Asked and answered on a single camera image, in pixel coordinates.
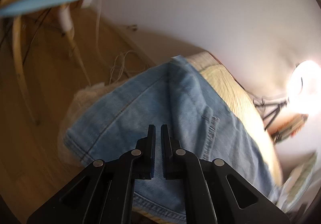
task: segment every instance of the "gray wall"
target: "gray wall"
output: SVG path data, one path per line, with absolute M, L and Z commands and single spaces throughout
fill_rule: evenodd
M 248 90 L 285 92 L 295 64 L 321 64 L 321 10 L 315 0 L 104 0 L 102 14 L 124 29 L 155 63 L 212 52 Z M 285 174 L 321 149 L 320 115 L 277 147 Z

